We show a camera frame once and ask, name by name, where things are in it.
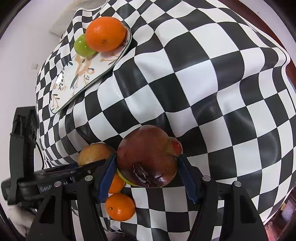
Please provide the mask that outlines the yellow red apple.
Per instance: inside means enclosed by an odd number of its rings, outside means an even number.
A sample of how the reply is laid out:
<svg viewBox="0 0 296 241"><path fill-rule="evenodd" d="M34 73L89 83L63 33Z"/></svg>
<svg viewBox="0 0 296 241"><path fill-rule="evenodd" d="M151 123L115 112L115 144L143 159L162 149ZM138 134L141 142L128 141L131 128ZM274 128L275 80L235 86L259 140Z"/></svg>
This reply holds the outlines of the yellow red apple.
<svg viewBox="0 0 296 241"><path fill-rule="evenodd" d="M78 165L83 166L96 161L108 159L115 153L115 149L104 143L91 144L85 147L78 155Z"/></svg>

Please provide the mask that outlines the green apple on plate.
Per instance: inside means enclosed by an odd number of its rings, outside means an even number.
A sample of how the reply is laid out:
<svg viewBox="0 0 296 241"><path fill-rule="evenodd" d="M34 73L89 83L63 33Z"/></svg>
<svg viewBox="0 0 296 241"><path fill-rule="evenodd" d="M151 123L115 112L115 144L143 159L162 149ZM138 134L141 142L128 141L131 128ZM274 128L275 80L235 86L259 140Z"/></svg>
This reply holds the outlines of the green apple on plate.
<svg viewBox="0 0 296 241"><path fill-rule="evenodd" d="M75 42L74 49L82 57L90 58L96 54L96 51L90 49L85 41L85 34L82 34Z"/></svg>

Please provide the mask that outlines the floral ceramic oval plate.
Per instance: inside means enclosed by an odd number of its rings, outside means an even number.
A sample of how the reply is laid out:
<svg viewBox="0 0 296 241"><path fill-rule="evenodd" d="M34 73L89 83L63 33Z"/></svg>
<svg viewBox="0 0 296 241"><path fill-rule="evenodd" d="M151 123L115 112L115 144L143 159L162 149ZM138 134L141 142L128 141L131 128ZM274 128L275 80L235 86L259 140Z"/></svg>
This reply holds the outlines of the floral ceramic oval plate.
<svg viewBox="0 0 296 241"><path fill-rule="evenodd" d="M132 32L126 27L125 39L115 50L99 52L90 59L75 54L53 81L50 89L50 112L56 114L78 94L101 80L124 56L131 41Z"/></svg>

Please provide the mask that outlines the dark red apple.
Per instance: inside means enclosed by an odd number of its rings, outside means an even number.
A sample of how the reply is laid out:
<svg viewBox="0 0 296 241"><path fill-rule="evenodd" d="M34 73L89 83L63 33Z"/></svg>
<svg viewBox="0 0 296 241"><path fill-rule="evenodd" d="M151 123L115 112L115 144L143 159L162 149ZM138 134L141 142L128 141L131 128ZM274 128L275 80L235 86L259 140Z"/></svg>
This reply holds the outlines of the dark red apple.
<svg viewBox="0 0 296 241"><path fill-rule="evenodd" d="M169 184L177 174L177 159L168 134L152 125L141 126L119 144L117 168L126 180L144 188Z"/></svg>

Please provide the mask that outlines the green apple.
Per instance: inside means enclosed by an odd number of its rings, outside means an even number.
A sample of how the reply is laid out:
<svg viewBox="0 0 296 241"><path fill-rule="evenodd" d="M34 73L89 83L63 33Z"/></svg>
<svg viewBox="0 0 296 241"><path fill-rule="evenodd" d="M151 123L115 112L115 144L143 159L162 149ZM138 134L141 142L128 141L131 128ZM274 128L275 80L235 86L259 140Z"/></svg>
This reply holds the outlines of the green apple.
<svg viewBox="0 0 296 241"><path fill-rule="evenodd" d="M90 58L96 54L96 51L90 49L85 41L85 34L82 34L75 42L74 49L82 57Z"/></svg>
<svg viewBox="0 0 296 241"><path fill-rule="evenodd" d="M138 187L137 185L131 183L130 181L126 180L126 178L123 177L123 175L120 173L119 169L117 169L117 173L119 175L119 177L127 184L129 184L130 186L134 186L134 187Z"/></svg>

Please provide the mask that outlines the red cherry tomato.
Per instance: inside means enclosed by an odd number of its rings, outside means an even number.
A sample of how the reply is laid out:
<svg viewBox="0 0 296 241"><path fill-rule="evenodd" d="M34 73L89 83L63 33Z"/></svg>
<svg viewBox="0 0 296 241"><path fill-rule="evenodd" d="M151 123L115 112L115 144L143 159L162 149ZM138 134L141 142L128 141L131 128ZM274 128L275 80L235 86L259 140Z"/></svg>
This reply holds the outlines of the red cherry tomato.
<svg viewBox="0 0 296 241"><path fill-rule="evenodd" d="M177 138L169 137L169 139L172 143L175 156L180 156L183 153L182 144L177 140Z"/></svg>

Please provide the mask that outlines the black white checkered cloth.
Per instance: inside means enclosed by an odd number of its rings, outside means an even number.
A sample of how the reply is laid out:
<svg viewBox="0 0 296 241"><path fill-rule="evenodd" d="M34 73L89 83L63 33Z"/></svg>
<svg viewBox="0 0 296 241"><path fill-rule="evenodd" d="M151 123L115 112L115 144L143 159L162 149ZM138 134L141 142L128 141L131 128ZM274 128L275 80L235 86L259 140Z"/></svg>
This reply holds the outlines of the black white checkered cloth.
<svg viewBox="0 0 296 241"><path fill-rule="evenodd" d="M128 25L132 43L102 81L50 112L50 89L98 17ZM220 1L108 1L80 9L39 71L46 166L75 163L89 144L116 149L143 125L177 138L190 163L241 182L263 222L295 184L295 90L288 53Z"/></svg>

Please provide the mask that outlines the large orange on plate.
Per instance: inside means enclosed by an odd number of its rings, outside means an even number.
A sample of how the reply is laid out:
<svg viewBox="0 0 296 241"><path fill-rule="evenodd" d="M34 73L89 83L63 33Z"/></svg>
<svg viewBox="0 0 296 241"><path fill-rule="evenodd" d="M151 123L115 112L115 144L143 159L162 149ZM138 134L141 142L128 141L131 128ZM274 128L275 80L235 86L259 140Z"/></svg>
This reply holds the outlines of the large orange on plate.
<svg viewBox="0 0 296 241"><path fill-rule="evenodd" d="M102 16L90 23L85 32L87 46L96 52L118 48L126 36L126 27L116 18Z"/></svg>

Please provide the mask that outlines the orange mandarin with stem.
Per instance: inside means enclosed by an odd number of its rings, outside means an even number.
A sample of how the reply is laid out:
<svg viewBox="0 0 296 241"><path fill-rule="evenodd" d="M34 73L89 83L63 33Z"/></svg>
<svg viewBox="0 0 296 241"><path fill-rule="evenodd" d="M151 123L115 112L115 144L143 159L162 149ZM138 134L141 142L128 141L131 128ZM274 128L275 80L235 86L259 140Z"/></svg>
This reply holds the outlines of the orange mandarin with stem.
<svg viewBox="0 0 296 241"><path fill-rule="evenodd" d="M133 200L122 193L109 196L105 203L105 208L107 214L115 221L127 221L135 213Z"/></svg>

